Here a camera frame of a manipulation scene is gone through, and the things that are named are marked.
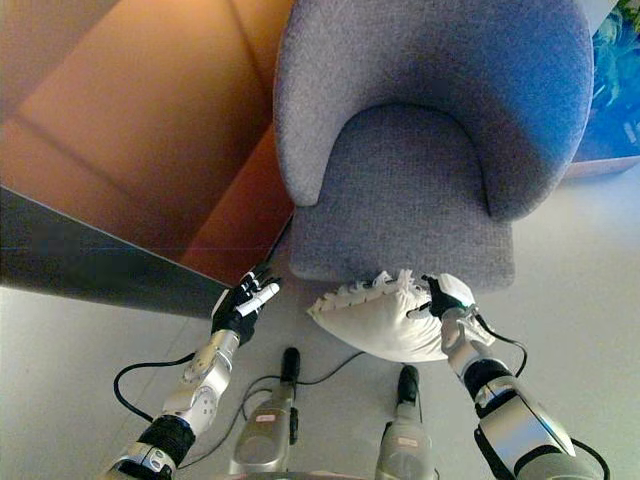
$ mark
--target black glove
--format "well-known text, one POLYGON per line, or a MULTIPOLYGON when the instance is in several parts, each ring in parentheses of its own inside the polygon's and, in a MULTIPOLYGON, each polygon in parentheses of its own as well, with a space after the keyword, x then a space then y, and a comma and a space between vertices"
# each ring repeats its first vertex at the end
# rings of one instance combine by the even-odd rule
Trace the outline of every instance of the black glove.
POLYGON ((243 317, 236 307, 251 300, 253 295, 266 285, 278 281, 274 278, 263 280, 268 277, 268 273, 269 269, 266 265, 258 265, 242 278, 239 285, 228 291, 220 306, 213 312, 211 333, 218 330, 232 330, 240 337, 241 346, 251 340, 261 309, 254 310, 243 317))
POLYGON ((422 279, 429 283, 429 290, 431 293, 431 305, 429 305, 429 312, 431 312, 431 315, 442 320, 442 315, 444 315, 444 312, 450 308, 464 308, 464 305, 460 300, 444 293, 440 289, 438 279, 427 275, 424 275, 422 279))

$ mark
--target chair seat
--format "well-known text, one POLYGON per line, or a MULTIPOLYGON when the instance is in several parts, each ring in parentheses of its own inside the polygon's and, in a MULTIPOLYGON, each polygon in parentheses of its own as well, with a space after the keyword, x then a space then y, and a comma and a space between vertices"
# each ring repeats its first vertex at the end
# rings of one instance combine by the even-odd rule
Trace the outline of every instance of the chair seat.
POLYGON ((290 267, 335 282, 448 272, 491 291, 513 281, 511 226, 489 216, 480 163, 454 119, 374 107, 342 129, 318 203, 296 209, 290 267))

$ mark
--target blue poster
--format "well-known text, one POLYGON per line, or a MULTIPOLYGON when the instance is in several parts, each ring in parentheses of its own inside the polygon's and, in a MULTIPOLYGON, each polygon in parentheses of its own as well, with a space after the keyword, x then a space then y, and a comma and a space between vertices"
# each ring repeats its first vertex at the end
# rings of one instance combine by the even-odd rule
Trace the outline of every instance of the blue poster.
POLYGON ((593 103, 574 161, 640 155, 640 0, 618 2, 593 50, 593 103))

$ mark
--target gray armchair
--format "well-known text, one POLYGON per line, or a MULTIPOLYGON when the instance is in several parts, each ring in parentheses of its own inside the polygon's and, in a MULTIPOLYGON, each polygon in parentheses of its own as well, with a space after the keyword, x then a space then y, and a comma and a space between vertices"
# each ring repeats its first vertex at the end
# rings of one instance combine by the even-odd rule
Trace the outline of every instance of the gray armchair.
POLYGON ((510 222, 560 181, 592 83, 573 0, 299 0, 275 91, 292 271, 508 286, 510 222))

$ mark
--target robotic arm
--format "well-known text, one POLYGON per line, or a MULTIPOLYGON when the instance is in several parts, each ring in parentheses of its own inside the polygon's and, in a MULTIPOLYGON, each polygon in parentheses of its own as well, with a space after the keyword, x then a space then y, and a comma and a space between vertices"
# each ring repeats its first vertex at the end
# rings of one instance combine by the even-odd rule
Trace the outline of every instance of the robotic arm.
POLYGON ((428 277, 429 310, 442 321, 442 351, 475 403, 480 419, 474 432, 478 448, 497 479, 597 479, 576 458, 571 438, 506 365, 483 343, 465 335, 469 316, 478 313, 469 288, 443 274, 428 277))
POLYGON ((171 479, 198 436, 211 427, 229 385, 233 356, 253 336, 262 306, 278 293, 265 267, 227 290, 212 313, 209 342, 185 368, 162 413, 107 472, 105 478, 171 479))

